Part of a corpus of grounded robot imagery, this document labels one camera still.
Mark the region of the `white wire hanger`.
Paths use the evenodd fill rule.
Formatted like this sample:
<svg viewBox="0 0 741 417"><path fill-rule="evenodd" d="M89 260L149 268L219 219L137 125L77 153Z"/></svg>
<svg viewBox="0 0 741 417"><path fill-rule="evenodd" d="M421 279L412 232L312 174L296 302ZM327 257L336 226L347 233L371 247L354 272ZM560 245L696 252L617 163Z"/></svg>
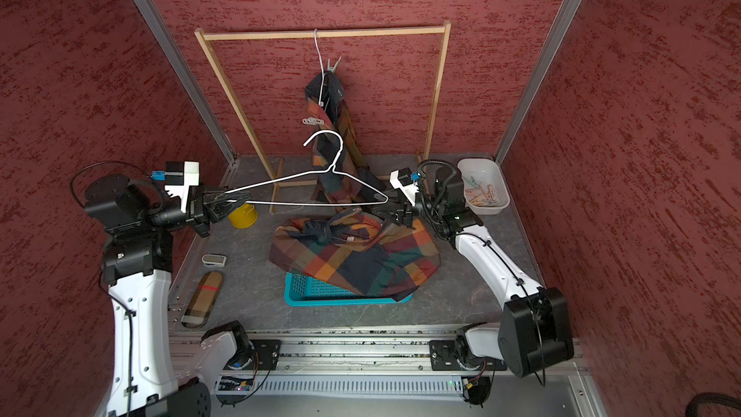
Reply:
<svg viewBox="0 0 741 417"><path fill-rule="evenodd" d="M321 108L324 108L324 87L325 87L325 66L323 57L320 50L320 44L318 43L318 29L314 29L313 32L313 40L316 50L316 57L318 57L318 65L320 66L320 88L318 89L318 98L316 99L316 102L318 103L318 106Z"/></svg>
<svg viewBox="0 0 741 417"><path fill-rule="evenodd" d="M334 148L334 156L326 166L320 169L311 169L293 175L279 177L252 185L243 185L231 190L249 190L271 185L274 188L289 188L290 186L318 185L324 193L324 202L280 202L275 198L269 201L248 200L251 205L293 206L313 208L339 207L371 207L386 203L390 198L379 186L367 183L355 175L346 172L341 166L345 159L345 139L337 131L321 129L313 133L303 144L304 147L313 144L318 137L327 136L327 145Z"/></svg>

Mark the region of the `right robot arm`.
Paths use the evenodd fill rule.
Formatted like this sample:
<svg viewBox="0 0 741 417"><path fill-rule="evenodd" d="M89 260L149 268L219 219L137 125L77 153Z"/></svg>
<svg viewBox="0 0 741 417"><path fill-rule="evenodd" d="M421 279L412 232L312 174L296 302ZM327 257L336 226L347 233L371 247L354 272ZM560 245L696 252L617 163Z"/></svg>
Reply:
<svg viewBox="0 0 741 417"><path fill-rule="evenodd" d="M480 368L494 359L519 378L534 375L543 380L546 369L573 359L567 299L536 282L494 241L466 203L465 181L457 166L424 160L415 169L391 172L389 184L395 197L374 206L374 212L396 224L424 219L436 237L476 268L501 307L497 324L471 325L457 335L455 355L463 367Z"/></svg>

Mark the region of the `small white box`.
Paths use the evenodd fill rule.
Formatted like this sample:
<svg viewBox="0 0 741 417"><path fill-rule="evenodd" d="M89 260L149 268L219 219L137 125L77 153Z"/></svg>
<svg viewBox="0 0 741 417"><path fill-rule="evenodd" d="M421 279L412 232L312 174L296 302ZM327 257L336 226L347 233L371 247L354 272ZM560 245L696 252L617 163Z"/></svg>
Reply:
<svg viewBox="0 0 741 417"><path fill-rule="evenodd" d="M219 254L204 254L201 258L206 268L225 268L227 257Z"/></svg>

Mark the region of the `aluminium rail frame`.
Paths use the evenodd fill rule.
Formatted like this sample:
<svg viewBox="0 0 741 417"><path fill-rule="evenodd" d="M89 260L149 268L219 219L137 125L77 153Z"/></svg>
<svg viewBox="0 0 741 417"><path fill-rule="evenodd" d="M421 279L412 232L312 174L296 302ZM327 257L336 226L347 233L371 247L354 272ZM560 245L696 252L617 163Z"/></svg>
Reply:
<svg viewBox="0 0 741 417"><path fill-rule="evenodd" d="M392 325L330 329L247 331L270 372L264 394L340 398L462 400L465 378L479 372L453 354L462 324ZM176 378L195 368L205 332L168 332ZM578 340L573 359L546 370L546 385L570 390L579 416L608 416Z"/></svg>

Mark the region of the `wooden clothes rack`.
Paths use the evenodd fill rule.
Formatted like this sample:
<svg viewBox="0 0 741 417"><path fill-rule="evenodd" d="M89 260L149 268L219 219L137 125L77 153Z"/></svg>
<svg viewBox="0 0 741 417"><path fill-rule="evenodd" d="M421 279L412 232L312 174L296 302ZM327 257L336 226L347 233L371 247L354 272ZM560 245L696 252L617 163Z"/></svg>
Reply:
<svg viewBox="0 0 741 417"><path fill-rule="evenodd" d="M245 31L245 32L206 32L202 28L195 30L194 35L204 52L210 67L213 70L221 88L223 89L239 123L246 132L255 152L257 153L264 170L272 183L271 201L267 204L270 214L275 214L276 208L280 206L277 202L280 191L283 188L302 187L314 185L314 181L282 181L279 183L277 175L283 171L284 162L280 161L278 168L274 169L268 156L257 137L256 131L247 119L242 104L239 101L237 92L233 88L230 79L225 73L225 69L219 61L213 44L215 42L237 42L237 41L283 41L283 40L309 40L318 42L320 39L349 39L349 38L370 38L370 37L395 37L395 36L424 36L439 35L441 37L441 46L438 56L437 71L433 86L433 95L430 106L430 115L428 115L428 127L426 128L426 140L423 153L418 156L419 159L428 159L430 157L432 139L434 135L435 122L438 112L438 104L441 94L443 75L447 61L448 49L452 32L452 22L449 19L443 21L440 25L426 26L405 26L397 28L365 28L365 29L342 29L342 30L301 30L301 31Z"/></svg>

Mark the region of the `white plastic tray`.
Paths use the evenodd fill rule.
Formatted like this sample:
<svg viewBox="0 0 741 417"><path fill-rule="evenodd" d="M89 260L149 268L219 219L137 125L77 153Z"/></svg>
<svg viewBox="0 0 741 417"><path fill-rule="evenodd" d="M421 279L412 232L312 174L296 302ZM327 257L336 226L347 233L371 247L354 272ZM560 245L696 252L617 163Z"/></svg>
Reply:
<svg viewBox="0 0 741 417"><path fill-rule="evenodd" d="M457 168L464 181L466 205L478 215L503 212L511 197L500 166L488 158L463 158Z"/></svg>

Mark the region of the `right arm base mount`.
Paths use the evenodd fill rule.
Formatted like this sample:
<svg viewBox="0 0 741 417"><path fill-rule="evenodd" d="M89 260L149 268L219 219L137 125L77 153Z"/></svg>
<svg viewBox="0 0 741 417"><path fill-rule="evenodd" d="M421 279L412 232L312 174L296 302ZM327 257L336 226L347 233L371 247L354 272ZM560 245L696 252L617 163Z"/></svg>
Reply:
<svg viewBox="0 0 741 417"><path fill-rule="evenodd" d="M478 357L471 353L467 344L460 338L456 340L433 340L430 347L430 365L435 372L499 372L508 368L502 360Z"/></svg>

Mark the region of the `teal plastic basket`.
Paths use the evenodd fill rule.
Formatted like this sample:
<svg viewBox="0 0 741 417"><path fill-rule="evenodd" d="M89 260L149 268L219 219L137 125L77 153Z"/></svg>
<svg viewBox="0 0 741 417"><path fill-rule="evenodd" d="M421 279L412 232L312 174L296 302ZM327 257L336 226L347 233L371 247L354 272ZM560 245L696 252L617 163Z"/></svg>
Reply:
<svg viewBox="0 0 741 417"><path fill-rule="evenodd" d="M287 273L284 299L291 307L343 307L407 303L412 295L399 301L391 297L361 297L312 277Z"/></svg>

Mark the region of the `plaid shirt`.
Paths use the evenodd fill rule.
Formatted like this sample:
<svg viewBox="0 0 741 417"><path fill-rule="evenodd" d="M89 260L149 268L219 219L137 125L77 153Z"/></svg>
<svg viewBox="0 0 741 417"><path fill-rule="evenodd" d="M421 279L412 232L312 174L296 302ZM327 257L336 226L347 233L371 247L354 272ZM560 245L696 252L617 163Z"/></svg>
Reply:
<svg viewBox="0 0 741 417"><path fill-rule="evenodd" d="M308 118L319 121L312 164L322 173L313 198L324 204L359 204L383 199L384 183L361 154L340 79L325 71L306 87Z"/></svg>
<svg viewBox="0 0 741 417"><path fill-rule="evenodd" d="M287 220L273 235L269 260L359 297L394 301L416 292L442 265L421 220L404 227L360 208Z"/></svg>

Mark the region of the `grey clothespin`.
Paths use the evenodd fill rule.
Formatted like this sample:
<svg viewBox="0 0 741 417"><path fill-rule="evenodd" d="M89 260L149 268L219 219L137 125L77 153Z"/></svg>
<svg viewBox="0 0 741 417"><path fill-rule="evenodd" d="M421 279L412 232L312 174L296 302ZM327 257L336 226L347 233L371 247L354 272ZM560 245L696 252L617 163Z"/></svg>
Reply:
<svg viewBox="0 0 741 417"><path fill-rule="evenodd" d="M343 60L343 57L340 56L335 63L332 63L330 59L327 59L327 70L330 71L330 73L335 73L337 67L339 67L341 61Z"/></svg>

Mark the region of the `yellow pen cup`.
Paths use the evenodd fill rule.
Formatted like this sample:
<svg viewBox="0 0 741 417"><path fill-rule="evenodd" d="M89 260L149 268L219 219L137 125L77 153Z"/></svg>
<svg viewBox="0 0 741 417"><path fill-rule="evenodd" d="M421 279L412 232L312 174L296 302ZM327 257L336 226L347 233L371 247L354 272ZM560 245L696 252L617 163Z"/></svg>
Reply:
<svg viewBox="0 0 741 417"><path fill-rule="evenodd" d="M251 204L244 204L229 214L229 222L235 229L246 229L253 226L259 218L259 213Z"/></svg>

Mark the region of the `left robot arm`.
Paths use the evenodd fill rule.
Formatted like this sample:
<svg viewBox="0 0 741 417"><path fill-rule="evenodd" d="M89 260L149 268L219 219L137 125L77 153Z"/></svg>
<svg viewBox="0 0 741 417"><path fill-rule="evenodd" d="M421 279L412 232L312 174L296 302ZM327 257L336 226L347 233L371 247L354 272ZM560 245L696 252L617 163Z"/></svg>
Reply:
<svg viewBox="0 0 741 417"><path fill-rule="evenodd" d="M174 371L167 326L173 233L192 228L205 237L250 197L177 177L158 185L113 174L85 192L83 209L107 235L96 284L111 300L115 326L108 416L208 416L221 371L247 349L241 325L230 322L202 341L184 376Z"/></svg>

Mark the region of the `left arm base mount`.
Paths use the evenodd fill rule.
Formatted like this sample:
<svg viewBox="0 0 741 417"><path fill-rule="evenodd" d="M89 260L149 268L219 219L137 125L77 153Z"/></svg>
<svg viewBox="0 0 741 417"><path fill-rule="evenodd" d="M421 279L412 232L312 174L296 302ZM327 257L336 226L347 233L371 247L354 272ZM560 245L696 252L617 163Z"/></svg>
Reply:
<svg viewBox="0 0 741 417"><path fill-rule="evenodd" d="M237 340L237 351L224 366L225 372L273 371L283 343L276 339Z"/></svg>

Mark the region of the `white clothespin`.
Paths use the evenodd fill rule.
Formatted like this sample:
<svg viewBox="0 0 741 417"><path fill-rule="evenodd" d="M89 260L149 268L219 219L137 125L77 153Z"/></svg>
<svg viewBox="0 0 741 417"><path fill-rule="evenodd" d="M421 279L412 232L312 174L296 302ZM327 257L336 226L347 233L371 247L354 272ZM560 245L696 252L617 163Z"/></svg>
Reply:
<svg viewBox="0 0 741 417"><path fill-rule="evenodd" d="M317 127L324 126L324 120L315 117L309 117L302 120L303 125L316 125Z"/></svg>

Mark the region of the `clothespins in tray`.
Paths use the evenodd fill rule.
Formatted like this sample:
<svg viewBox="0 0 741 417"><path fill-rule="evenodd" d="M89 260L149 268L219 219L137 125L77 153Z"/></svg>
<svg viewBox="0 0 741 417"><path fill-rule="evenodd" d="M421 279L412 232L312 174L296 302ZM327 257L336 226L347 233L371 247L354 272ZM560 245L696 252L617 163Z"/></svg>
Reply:
<svg viewBox="0 0 741 417"><path fill-rule="evenodd" d="M479 183L475 179L464 179L464 193L467 202L480 208L494 208L501 206L502 200L494 185Z"/></svg>

